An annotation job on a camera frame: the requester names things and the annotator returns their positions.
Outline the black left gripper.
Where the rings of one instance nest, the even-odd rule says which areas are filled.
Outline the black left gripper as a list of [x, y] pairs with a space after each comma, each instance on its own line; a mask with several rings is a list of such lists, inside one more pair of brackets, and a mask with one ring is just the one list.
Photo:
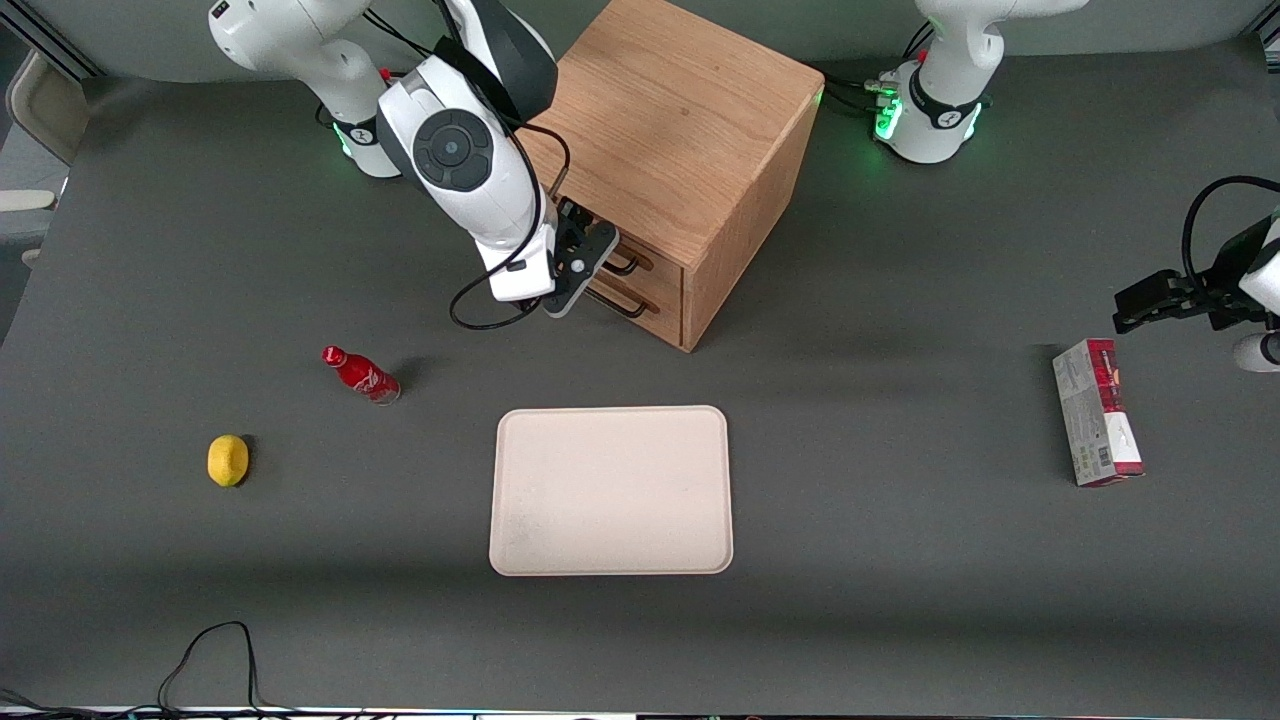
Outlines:
[[1183, 273], [1164, 269], [1114, 295], [1114, 329], [1126, 334], [1166, 319], [1207, 315], [1213, 331], [1242, 323], [1268, 323], [1270, 311], [1258, 302], [1277, 301], [1277, 215], [1272, 214], [1233, 236], [1204, 272], [1194, 269], [1188, 217], [1181, 232]]

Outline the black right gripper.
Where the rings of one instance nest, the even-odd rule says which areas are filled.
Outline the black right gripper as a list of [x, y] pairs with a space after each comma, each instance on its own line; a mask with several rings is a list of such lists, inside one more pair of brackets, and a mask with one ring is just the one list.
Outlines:
[[[596, 218], [570, 197], [561, 197], [556, 205], [554, 252], [600, 252], [604, 247], [604, 234], [596, 232]], [[618, 264], [616, 259], [627, 260], [621, 243], [616, 243], [605, 254], [599, 265], [600, 272], [613, 275], [626, 275], [627, 263]]]

